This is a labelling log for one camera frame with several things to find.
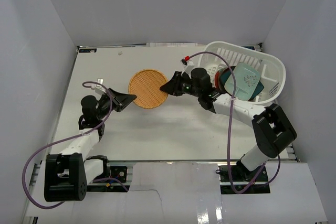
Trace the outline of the orange woven round plate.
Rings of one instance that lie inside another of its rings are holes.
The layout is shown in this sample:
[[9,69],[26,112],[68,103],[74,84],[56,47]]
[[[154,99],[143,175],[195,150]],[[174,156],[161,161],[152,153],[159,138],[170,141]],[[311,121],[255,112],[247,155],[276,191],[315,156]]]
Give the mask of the orange woven round plate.
[[167,99],[168,94],[160,90],[160,87],[167,82],[162,72],[155,69],[142,69],[130,79],[128,92],[137,96],[133,103],[138,107],[154,109],[161,106]]

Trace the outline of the red and teal floral plate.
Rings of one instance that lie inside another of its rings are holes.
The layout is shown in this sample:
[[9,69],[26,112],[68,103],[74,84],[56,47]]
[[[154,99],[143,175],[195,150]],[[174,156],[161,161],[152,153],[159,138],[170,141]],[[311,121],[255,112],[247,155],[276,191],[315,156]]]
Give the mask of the red and teal floral plate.
[[220,75],[220,71],[217,71],[214,75],[214,85],[215,85],[215,88],[217,89],[220,89],[219,82],[218,82],[219,75]]

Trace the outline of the dark teal square plate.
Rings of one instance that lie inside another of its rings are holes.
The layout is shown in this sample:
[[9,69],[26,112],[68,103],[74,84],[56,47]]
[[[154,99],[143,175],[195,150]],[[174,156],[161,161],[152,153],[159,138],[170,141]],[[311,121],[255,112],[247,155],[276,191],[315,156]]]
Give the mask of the dark teal square plate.
[[[220,72],[217,78],[219,89],[221,89],[225,93],[227,93],[227,91],[224,88],[224,85],[230,75],[231,75],[231,72],[229,71],[229,69],[225,68]],[[264,89],[264,85],[259,81],[249,101],[252,101],[257,95],[259,95],[262,92],[263,89]]]

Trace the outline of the light teal rectangular plate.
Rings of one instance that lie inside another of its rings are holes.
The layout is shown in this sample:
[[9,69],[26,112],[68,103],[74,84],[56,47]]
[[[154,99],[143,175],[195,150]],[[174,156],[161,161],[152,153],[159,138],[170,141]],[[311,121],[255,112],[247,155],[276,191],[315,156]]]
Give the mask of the light teal rectangular plate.
[[236,80],[235,98],[249,101],[258,82],[261,82],[261,74],[252,66],[240,62],[233,69]]

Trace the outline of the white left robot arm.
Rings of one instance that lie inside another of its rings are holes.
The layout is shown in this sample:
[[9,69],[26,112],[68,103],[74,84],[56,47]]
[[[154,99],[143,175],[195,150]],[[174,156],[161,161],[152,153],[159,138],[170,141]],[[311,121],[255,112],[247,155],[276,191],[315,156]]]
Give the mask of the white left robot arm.
[[49,154],[45,162],[44,199],[47,202],[82,201],[88,184],[110,178],[108,158],[89,156],[104,135],[104,120],[112,111],[121,112],[137,96],[108,89],[100,99],[87,95],[81,100],[79,136],[58,154]]

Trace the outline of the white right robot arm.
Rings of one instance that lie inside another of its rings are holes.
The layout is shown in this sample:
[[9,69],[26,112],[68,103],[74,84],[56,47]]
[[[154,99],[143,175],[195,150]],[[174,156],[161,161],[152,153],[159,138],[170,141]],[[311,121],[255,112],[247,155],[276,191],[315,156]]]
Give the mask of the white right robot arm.
[[245,182],[255,177],[259,166],[276,158],[297,138],[297,132],[281,106],[275,103],[254,105],[232,99],[230,94],[213,87],[209,74],[203,68],[195,68],[190,74],[175,72],[160,90],[175,97],[184,94],[197,97],[203,109],[231,116],[253,129],[256,145],[237,162],[237,175]]

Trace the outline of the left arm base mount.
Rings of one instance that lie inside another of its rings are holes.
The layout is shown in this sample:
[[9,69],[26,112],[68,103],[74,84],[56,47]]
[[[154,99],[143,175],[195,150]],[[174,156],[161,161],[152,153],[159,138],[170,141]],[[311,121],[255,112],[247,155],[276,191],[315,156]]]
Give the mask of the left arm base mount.
[[132,180],[132,167],[110,166],[109,179],[102,180],[104,175],[98,176],[88,185],[87,191],[93,193],[127,193]]

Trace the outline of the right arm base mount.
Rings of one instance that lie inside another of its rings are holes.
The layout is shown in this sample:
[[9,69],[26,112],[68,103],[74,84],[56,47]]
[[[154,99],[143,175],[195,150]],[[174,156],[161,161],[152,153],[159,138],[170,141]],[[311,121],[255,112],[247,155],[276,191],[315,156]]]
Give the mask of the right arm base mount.
[[[242,190],[244,187],[253,179],[253,177],[257,174],[258,169],[255,169],[252,173],[246,174],[244,172],[240,172],[236,165],[231,166],[232,171],[232,180],[236,190]],[[235,192],[232,190],[229,175],[228,175],[228,167],[227,165],[219,166],[215,171],[219,176],[220,181],[220,192],[222,195],[234,195]],[[265,185],[269,181],[269,177],[264,167],[258,177],[255,179],[254,183],[244,192],[244,194],[269,194],[270,186]]]

